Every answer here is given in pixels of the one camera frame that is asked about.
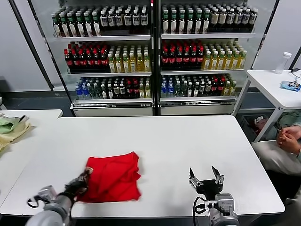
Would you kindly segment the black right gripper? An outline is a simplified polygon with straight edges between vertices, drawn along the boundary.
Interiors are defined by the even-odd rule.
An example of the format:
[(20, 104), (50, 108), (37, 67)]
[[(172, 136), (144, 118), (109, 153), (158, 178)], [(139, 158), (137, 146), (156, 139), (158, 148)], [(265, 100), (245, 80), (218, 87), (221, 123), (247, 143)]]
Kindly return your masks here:
[(195, 177), (192, 168), (189, 172), (189, 184), (193, 189), (197, 189), (198, 194), (216, 195), (222, 191), (224, 182), (224, 175), (219, 172), (217, 168), (211, 166), (215, 179), (199, 180)]

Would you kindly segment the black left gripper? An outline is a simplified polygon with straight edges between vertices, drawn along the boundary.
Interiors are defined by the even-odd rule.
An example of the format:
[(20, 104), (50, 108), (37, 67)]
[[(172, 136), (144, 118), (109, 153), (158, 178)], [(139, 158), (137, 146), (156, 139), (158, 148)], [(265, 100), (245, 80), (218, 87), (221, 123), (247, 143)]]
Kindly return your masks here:
[(65, 185), (65, 192), (73, 195), (85, 193), (88, 190), (88, 180), (93, 171), (93, 168), (86, 166), (81, 175)]

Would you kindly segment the person's left hand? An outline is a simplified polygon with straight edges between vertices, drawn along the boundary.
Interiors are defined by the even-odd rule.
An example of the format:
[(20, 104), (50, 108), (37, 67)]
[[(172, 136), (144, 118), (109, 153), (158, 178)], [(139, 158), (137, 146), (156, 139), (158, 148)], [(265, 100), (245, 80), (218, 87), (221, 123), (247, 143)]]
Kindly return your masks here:
[(284, 151), (299, 155), (301, 145), (298, 141), (290, 134), (280, 134), (277, 138), (277, 144)]

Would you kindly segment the person's right hand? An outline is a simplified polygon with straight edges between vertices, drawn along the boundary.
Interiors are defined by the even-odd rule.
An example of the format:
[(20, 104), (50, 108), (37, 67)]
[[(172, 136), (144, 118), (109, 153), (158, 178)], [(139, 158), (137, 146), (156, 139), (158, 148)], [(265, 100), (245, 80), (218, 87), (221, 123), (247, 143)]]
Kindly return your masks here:
[(301, 127), (298, 125), (286, 127), (286, 128), (281, 129), (280, 134), (290, 134), (295, 139), (300, 139), (301, 138)]

